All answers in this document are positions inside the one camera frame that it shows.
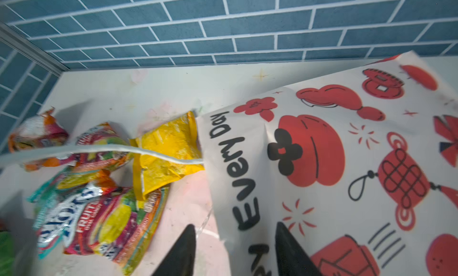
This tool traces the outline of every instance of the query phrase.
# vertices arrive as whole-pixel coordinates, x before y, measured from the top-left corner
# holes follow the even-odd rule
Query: candy bag
[[[177,159],[190,160],[201,158],[196,140],[196,121],[189,111],[130,143]],[[145,196],[155,189],[203,169],[203,165],[181,165],[150,155],[136,155],[133,166],[135,196],[138,200],[145,200]]]
[[[68,133],[51,116],[54,108],[24,120],[8,138],[8,148],[11,153],[44,147],[62,146],[68,138]],[[30,172],[40,167],[56,167],[73,160],[72,156],[49,158],[24,163],[22,167]]]

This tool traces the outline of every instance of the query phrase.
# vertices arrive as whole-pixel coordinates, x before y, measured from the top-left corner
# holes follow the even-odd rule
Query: colorful packaging
[[[51,116],[54,108],[27,118],[14,130],[8,138],[8,148],[11,153],[22,150],[31,150],[52,146],[62,146],[68,138],[68,133]],[[62,158],[49,158],[24,163],[23,168],[30,172],[38,170],[41,166],[56,167],[73,160],[73,156]]]
[[[177,159],[190,160],[201,158],[196,140],[196,121],[189,111],[130,143]],[[138,200],[145,200],[145,196],[155,189],[203,169],[203,165],[181,165],[150,155],[136,155],[133,167],[135,196]]]

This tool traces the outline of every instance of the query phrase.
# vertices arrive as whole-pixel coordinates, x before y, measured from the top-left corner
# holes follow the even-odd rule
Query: red gourd print
[[[414,208],[426,197],[430,189],[444,193],[458,208],[458,191],[429,182],[420,166],[407,153],[407,142],[401,135],[390,132],[386,138],[393,150],[382,160],[377,173],[369,170],[367,175],[350,184],[350,199],[358,201],[364,192],[366,179],[378,177],[382,188],[398,204],[395,211],[396,222],[404,231],[414,228]],[[362,181],[362,188],[356,195],[352,192],[352,187],[359,181]]]
[[[328,123],[311,115],[280,118],[274,132],[276,142],[267,146],[270,160],[278,162],[279,172],[298,186],[314,182],[336,184],[345,168],[344,147]]]
[[[350,110],[355,110],[363,119],[374,121],[385,120],[385,114],[377,108],[363,106],[361,98],[348,87],[330,84],[320,89],[304,88],[296,92],[304,104],[313,107],[337,107],[341,106]]]
[[[432,91],[437,89],[437,81],[424,69],[411,65],[401,66],[401,68],[410,78],[421,84],[424,88]]]
[[[444,115],[444,120],[434,116],[434,129],[436,133],[449,142],[439,143],[439,152],[442,157],[452,166],[457,166],[458,157],[458,118]]]
[[[431,276],[458,275],[458,239],[451,234],[439,235],[428,249],[426,263]]]
[[[275,98],[265,97],[256,98],[247,101],[245,105],[237,106],[234,109],[235,113],[245,112],[246,115],[258,114],[267,122],[273,120],[273,112],[271,109],[277,108],[277,104],[274,102]]]

